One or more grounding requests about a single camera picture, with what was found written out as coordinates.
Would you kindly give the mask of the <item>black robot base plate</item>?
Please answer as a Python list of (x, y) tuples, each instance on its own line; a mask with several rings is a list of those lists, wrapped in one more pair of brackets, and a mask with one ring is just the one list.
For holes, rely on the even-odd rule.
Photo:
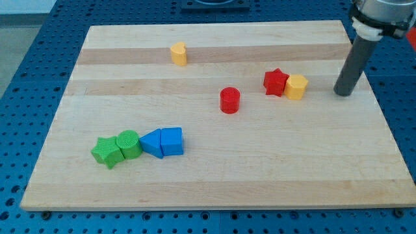
[(246, 10), (250, 0), (180, 0), (182, 10)]

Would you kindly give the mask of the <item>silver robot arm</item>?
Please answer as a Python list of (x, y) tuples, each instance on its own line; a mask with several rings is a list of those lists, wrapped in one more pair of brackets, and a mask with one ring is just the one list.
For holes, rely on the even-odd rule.
[(415, 26), (415, 0), (352, 0), (349, 16), (362, 39), (401, 39)]

